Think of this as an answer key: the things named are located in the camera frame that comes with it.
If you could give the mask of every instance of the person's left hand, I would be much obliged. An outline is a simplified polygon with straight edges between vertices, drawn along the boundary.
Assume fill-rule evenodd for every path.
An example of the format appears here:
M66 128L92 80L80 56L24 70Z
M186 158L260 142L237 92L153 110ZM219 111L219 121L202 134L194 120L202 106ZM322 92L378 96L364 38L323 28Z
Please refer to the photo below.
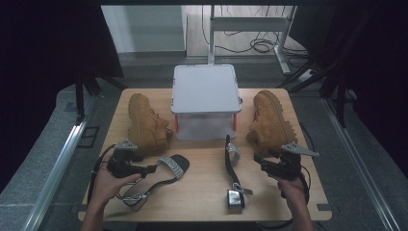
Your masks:
M110 199L114 198L120 188L140 179L140 174L134 174L124 178L116 178L111 175L106 169L106 166L106 163L102 163L98 170L91 199L99 202L101 205L107 204Z

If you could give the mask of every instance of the white box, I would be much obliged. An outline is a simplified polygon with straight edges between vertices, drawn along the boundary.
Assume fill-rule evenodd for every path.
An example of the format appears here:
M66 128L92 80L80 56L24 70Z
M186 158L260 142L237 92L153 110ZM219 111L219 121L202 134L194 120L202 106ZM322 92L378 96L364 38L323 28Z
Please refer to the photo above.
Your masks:
M236 136L242 109L230 64L178 65L174 68L171 111L179 140L208 141Z

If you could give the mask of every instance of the white wall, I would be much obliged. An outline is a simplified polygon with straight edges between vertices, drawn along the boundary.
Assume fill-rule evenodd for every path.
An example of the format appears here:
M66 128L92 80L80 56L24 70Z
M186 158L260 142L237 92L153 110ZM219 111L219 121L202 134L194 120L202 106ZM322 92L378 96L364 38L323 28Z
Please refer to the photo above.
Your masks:
M185 6L102 6L117 53L185 51Z

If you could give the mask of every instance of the tan boot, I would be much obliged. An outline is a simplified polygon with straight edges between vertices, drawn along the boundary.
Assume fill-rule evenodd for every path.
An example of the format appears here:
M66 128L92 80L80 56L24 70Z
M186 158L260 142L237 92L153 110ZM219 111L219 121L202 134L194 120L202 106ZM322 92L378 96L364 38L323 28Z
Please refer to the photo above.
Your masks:
M253 102L255 115L246 138L257 153L271 154L279 151L282 145L297 141L291 124L282 116L279 99L272 92L261 90Z
M155 114L149 99L135 93L129 100L129 140L138 147L140 154L163 154L169 147L172 131L167 129L168 121Z

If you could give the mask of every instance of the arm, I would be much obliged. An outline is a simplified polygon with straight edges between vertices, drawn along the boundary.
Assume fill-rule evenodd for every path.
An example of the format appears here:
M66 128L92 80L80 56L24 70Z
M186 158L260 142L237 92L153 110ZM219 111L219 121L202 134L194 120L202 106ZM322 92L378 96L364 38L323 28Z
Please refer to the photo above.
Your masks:
M278 188L286 196L286 202L292 213L293 230L315 230L307 208L304 189L299 178L293 181L278 180Z
M81 231L102 230L103 213L109 200L115 197L120 188L140 178L140 174L115 178L108 172L106 165L103 163L96 175L92 199L88 205Z

